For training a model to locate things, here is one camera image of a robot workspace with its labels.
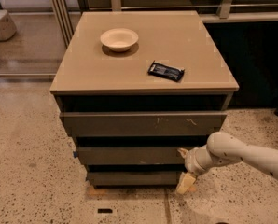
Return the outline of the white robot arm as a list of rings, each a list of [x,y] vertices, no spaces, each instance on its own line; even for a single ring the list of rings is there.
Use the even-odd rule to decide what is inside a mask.
[[[240,161],[278,180],[277,149],[248,145],[227,133],[212,133],[204,146],[191,150],[179,148],[177,151],[184,159],[186,168],[176,187],[179,194],[185,194],[197,178],[211,168]]]

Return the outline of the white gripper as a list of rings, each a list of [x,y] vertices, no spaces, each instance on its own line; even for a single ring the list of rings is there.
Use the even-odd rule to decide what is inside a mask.
[[[185,158],[185,167],[188,173],[180,175],[176,192],[185,194],[193,187],[197,180],[196,176],[208,172],[214,166],[214,161],[211,153],[207,150],[207,146],[194,147],[189,151],[179,148],[177,151]]]

